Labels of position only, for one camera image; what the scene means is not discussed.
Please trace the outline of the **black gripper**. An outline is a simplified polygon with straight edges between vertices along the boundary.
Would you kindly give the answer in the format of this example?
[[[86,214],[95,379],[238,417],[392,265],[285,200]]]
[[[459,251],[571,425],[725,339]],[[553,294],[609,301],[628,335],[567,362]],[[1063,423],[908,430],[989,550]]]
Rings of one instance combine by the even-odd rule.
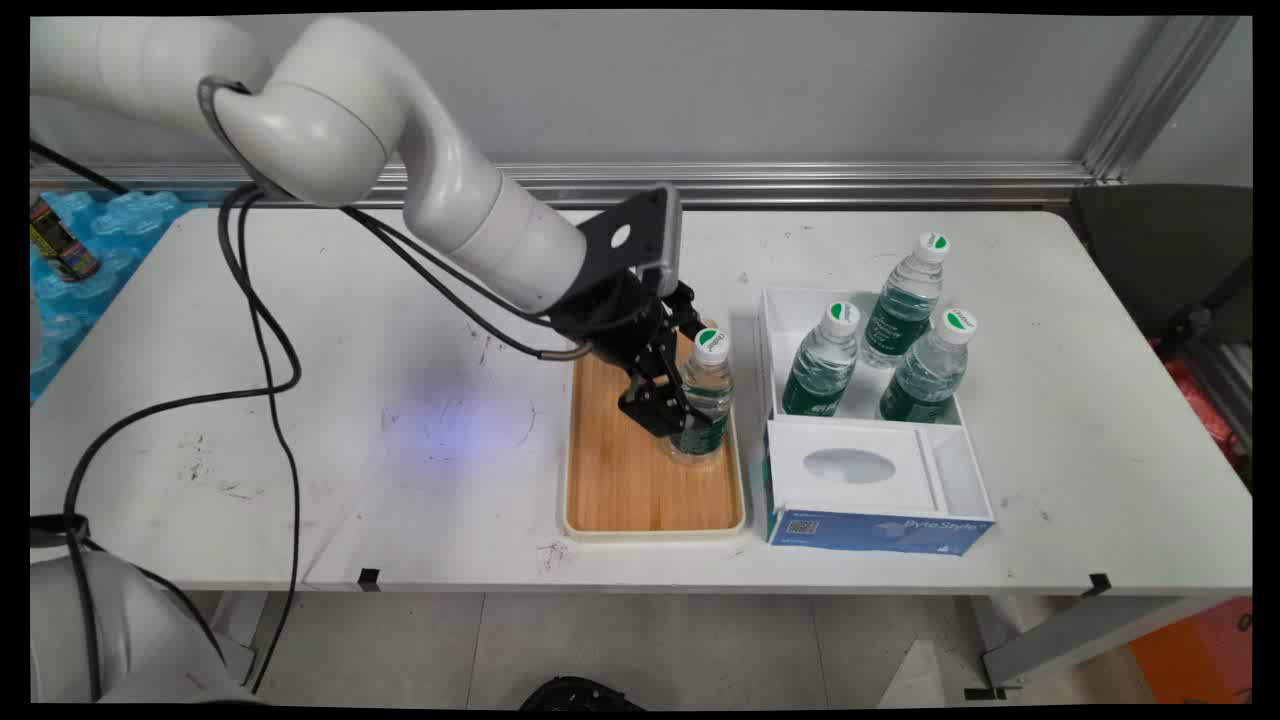
[[[658,438],[678,436],[690,423],[689,401],[677,368],[678,332],[691,342],[707,328],[684,282],[663,299],[632,272],[563,299],[548,310],[550,328],[573,347],[550,351],[550,361],[594,354],[618,366],[627,384],[618,410]]]

